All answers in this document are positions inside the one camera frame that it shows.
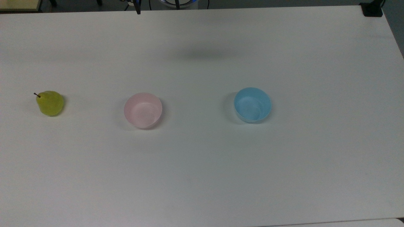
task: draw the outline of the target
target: white table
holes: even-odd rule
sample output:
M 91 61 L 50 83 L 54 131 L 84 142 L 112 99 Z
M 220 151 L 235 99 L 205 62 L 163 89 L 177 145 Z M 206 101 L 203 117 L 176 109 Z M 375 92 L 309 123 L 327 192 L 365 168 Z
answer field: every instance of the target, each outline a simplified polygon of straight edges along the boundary
M 398 219 L 346 221 L 333 223 L 282 225 L 282 227 L 404 227 L 404 223 Z
M 0 15 L 0 226 L 404 216 L 404 60 L 360 6 Z M 235 116 L 248 86 L 273 111 Z M 39 112 L 55 90 L 65 111 Z M 153 130 L 123 116 L 161 98 Z

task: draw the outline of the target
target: green pear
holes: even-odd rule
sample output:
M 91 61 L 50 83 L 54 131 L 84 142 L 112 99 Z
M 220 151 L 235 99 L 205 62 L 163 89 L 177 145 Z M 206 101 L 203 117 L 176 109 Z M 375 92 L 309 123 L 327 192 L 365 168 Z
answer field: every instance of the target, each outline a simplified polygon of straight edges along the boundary
M 36 102 L 38 103 L 39 110 L 47 116 L 59 114 L 65 105 L 63 96 L 56 91 L 47 90 L 39 94 L 34 93 L 34 95 L 37 96 Z

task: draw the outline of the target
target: blue bowl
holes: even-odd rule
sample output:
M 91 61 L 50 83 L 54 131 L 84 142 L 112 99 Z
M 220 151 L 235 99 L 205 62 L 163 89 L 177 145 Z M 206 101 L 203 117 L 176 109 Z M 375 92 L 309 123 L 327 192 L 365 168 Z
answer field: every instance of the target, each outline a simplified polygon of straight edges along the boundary
M 269 96 L 258 88 L 244 88 L 234 98 L 237 116 L 244 122 L 254 123 L 262 120 L 271 112 Z

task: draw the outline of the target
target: pink bowl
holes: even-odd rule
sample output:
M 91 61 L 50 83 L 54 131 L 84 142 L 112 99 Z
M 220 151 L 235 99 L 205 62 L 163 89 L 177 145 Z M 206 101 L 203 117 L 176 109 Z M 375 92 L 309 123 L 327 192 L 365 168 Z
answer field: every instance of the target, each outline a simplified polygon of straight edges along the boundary
M 130 97 L 124 107 L 126 119 L 138 128 L 150 128 L 161 116 L 163 106 L 158 97 L 150 93 L 137 93 Z

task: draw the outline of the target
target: table leg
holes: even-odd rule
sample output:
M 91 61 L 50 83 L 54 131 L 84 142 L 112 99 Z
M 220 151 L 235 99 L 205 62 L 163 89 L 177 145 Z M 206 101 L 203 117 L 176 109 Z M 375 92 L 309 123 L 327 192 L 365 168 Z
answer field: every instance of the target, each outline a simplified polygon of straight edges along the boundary
M 53 7 L 57 6 L 56 0 L 49 0 L 50 4 L 52 4 Z

